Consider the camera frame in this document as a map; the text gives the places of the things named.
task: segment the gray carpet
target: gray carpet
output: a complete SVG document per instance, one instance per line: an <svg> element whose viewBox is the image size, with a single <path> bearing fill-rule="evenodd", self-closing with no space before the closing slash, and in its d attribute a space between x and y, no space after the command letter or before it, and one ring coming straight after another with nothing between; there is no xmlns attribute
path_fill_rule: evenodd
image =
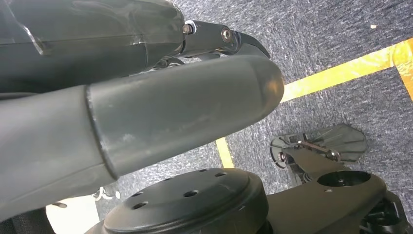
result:
<svg viewBox="0 0 413 234"><path fill-rule="evenodd" d="M286 83L413 37L412 1L174 2L187 20L222 23L255 36L281 68ZM227 141L235 166L258 174L266 192L274 193L290 183L271 161L268 145L272 137L339 123L358 128L368 139L368 153L353 167L382 177L400 196L413 222L413 102L395 68L282 103L267 118L230 135ZM98 201L99 216L162 179L221 166L211 143L124 176L111 185L122 198Z"/></svg>

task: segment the yellow tape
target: yellow tape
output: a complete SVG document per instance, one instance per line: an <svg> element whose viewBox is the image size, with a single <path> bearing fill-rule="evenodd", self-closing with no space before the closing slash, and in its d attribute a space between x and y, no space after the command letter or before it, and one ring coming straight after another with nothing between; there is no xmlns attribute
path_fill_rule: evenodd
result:
<svg viewBox="0 0 413 234"><path fill-rule="evenodd" d="M396 66L413 101L413 38L372 52L285 86L281 102ZM216 140L225 168L234 168L225 137Z"/></svg>
<svg viewBox="0 0 413 234"><path fill-rule="evenodd" d="M216 140L215 143L217 144L218 153L220 154L224 168L234 168L234 163L232 162L231 154L229 153L225 137Z"/></svg>

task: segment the plastic cover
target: plastic cover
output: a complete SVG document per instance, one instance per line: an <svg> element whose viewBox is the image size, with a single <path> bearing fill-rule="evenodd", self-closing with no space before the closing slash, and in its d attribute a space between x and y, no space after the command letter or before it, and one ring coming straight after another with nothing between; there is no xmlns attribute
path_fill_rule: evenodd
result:
<svg viewBox="0 0 413 234"><path fill-rule="evenodd" d="M168 0L0 0L0 45L32 43L41 55L184 40Z"/></svg>

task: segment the black metal bracket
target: black metal bracket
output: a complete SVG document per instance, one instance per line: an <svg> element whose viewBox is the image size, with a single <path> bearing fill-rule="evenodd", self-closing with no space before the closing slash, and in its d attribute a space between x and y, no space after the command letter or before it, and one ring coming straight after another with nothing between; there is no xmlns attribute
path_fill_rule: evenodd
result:
<svg viewBox="0 0 413 234"><path fill-rule="evenodd" d="M189 20L186 23L190 29L179 57L198 57L205 53L235 55L247 44L256 47L270 58L264 46L250 35L232 31L222 24L197 20Z"/></svg>

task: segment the hex bolt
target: hex bolt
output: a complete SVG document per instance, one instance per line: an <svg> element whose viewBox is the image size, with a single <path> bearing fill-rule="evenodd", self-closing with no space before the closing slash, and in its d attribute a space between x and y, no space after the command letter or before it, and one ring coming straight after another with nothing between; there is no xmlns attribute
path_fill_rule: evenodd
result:
<svg viewBox="0 0 413 234"><path fill-rule="evenodd" d="M221 31L221 36L222 40L224 40L226 43L229 43L232 39L232 32L229 28L223 28Z"/></svg>
<svg viewBox="0 0 413 234"><path fill-rule="evenodd" d="M184 26L182 26L182 31L184 34L189 35L193 33L193 28L190 24L184 24Z"/></svg>

